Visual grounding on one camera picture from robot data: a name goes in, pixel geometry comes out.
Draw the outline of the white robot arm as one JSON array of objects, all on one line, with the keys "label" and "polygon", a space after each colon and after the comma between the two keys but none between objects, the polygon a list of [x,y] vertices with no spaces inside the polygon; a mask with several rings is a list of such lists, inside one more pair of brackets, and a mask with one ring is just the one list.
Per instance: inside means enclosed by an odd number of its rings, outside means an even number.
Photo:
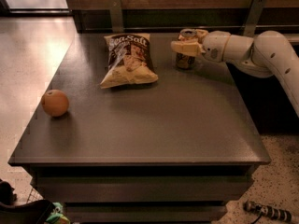
[{"label": "white robot arm", "polygon": [[254,77],[275,76],[299,116],[299,57],[287,37],[266,31],[256,37],[197,30],[197,37],[171,42],[174,52],[210,63],[231,63]]}]

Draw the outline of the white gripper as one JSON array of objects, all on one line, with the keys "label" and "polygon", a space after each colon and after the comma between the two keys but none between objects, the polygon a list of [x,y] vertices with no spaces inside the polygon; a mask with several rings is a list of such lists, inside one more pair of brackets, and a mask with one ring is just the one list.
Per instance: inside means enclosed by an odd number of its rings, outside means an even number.
[{"label": "white gripper", "polygon": [[228,32],[214,31],[209,33],[207,30],[185,28],[179,32],[179,41],[171,42],[171,49],[176,53],[192,57],[199,57],[204,54],[206,60],[220,63],[230,36],[231,34]]}]

